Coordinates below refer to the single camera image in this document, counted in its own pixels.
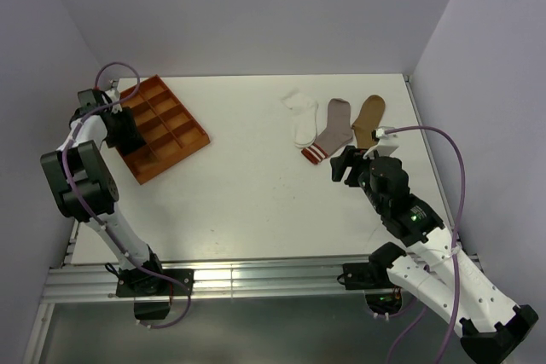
brown sock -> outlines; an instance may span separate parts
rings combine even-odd
[[[357,147],[368,149],[375,145],[372,131],[379,127],[379,122],[385,112],[385,101],[378,95],[371,95],[362,104],[358,118],[352,123],[357,137]]]
[[[304,156],[317,165],[352,140],[351,105],[340,98],[328,103],[328,122],[326,129],[315,142],[301,151]]]

brown wooden organizer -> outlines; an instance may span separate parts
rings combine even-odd
[[[123,91],[121,98],[134,89]],[[122,106],[131,109],[146,141],[144,147],[121,156],[141,185],[211,141],[159,76],[142,81],[138,93]]]

sock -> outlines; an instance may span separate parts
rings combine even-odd
[[[309,147],[317,137],[317,102],[292,90],[281,98],[282,104],[290,109],[292,114],[292,139],[298,148]]]
[[[379,122],[385,112],[385,101],[378,95],[371,95],[366,99],[352,128],[357,138],[357,147],[371,148],[375,145],[372,139],[372,131],[379,127]]]
[[[333,98],[328,103],[326,129],[301,153],[312,164],[317,165],[351,141],[351,105],[340,98]]]

gray floor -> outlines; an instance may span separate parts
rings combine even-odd
[[[177,311],[183,306],[177,302]],[[390,323],[364,311],[362,294],[198,300],[165,330],[134,325],[132,305],[55,307],[42,363],[383,363],[392,341],[421,311]],[[428,311],[392,364],[432,362],[446,328]],[[453,336],[443,364],[471,364]]]

sock with red stripes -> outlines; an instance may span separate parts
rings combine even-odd
[[[333,98],[328,103],[326,129],[301,153],[317,165],[351,141],[351,105],[340,98]]]

